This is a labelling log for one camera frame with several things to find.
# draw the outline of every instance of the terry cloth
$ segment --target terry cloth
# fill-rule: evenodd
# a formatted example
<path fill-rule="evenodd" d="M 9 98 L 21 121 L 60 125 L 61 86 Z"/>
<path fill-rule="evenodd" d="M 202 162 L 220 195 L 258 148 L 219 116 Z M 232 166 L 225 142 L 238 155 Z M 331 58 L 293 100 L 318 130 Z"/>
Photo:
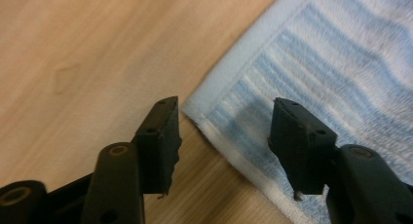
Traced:
<path fill-rule="evenodd" d="M 325 194 L 293 201 L 267 145 L 276 97 L 305 106 L 338 146 L 376 150 L 413 184 L 413 0 L 278 0 L 184 106 L 293 222 L 328 223 Z"/>

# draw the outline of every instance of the wooden table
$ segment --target wooden table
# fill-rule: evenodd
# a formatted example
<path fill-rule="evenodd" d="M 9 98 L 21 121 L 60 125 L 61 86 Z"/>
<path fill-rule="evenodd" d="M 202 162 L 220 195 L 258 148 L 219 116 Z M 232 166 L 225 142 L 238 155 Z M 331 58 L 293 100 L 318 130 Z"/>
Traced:
<path fill-rule="evenodd" d="M 0 0 L 0 186 L 49 191 L 128 141 L 158 99 L 183 104 L 275 0 Z M 147 223 L 289 223 L 180 115 L 169 196 Z"/>

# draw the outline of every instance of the screw hole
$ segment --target screw hole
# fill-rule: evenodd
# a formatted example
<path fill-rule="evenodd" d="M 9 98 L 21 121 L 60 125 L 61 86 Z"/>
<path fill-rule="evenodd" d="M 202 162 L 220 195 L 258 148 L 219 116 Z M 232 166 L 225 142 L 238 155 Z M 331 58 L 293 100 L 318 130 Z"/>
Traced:
<path fill-rule="evenodd" d="M 113 157 L 119 157 L 126 154 L 129 148 L 125 145 L 117 145 L 109 150 L 109 154 Z"/>
<path fill-rule="evenodd" d="M 105 211 L 103 214 L 100 215 L 100 223 L 112 223 L 119 218 L 119 213 L 117 210 L 112 209 L 109 211 Z"/>
<path fill-rule="evenodd" d="M 0 206 L 9 206 L 17 204 L 26 199 L 31 193 L 29 187 L 18 187 L 10 190 L 6 194 L 0 197 Z"/>
<path fill-rule="evenodd" d="M 317 130 L 316 132 L 319 133 L 319 134 L 326 134 L 326 132 L 324 130 Z"/>
<path fill-rule="evenodd" d="M 351 147 L 350 152 L 354 153 L 355 155 L 359 157 L 364 157 L 364 158 L 371 158 L 373 155 L 366 149 L 363 149 L 361 147 Z"/>

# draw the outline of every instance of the towel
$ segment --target towel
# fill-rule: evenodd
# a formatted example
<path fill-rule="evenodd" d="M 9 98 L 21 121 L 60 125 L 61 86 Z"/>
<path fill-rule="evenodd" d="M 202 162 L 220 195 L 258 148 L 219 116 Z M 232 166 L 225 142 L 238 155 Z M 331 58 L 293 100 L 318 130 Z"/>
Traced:
<path fill-rule="evenodd" d="M 278 0 L 184 106 L 209 141 L 295 223 L 329 223 L 322 196 L 295 202 L 270 151 L 273 100 L 305 106 L 337 146 L 376 150 L 413 184 L 413 0 Z"/>

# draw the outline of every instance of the wood grain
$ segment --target wood grain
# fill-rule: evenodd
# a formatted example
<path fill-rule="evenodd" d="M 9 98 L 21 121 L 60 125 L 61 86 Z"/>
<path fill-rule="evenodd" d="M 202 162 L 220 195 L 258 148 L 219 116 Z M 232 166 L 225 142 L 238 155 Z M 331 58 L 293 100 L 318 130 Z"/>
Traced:
<path fill-rule="evenodd" d="M 52 191 L 128 141 L 152 104 L 179 103 L 275 0 L 0 0 L 0 186 Z M 195 126 L 147 223 L 287 223 Z"/>

